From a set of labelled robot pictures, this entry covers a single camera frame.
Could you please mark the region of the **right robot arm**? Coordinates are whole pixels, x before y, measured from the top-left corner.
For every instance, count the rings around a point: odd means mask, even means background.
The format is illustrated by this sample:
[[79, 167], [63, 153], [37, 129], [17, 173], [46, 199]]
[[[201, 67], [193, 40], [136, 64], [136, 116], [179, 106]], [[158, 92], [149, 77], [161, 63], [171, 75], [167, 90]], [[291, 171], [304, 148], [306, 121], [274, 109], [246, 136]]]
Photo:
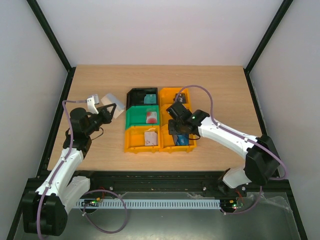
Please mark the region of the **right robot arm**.
[[170, 135], [196, 135], [213, 140], [234, 151], [244, 159], [244, 165], [227, 170], [218, 183], [218, 191], [229, 196], [238, 186], [254, 183], [267, 184], [279, 167], [279, 155], [272, 139], [237, 131], [217, 122], [202, 110], [191, 112], [182, 103], [175, 102], [166, 109]]

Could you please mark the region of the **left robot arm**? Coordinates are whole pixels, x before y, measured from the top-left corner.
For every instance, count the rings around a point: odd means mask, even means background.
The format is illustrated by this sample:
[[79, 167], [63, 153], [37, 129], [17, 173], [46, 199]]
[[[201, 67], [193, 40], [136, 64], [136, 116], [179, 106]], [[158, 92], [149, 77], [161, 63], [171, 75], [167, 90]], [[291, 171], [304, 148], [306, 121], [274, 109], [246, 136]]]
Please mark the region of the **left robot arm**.
[[91, 147], [91, 134], [111, 123], [117, 107], [115, 103], [96, 107], [89, 99], [86, 103], [87, 108], [64, 109], [69, 128], [60, 157], [45, 181], [22, 199], [24, 231], [41, 240], [63, 233], [71, 209], [90, 189], [89, 178], [73, 174]]

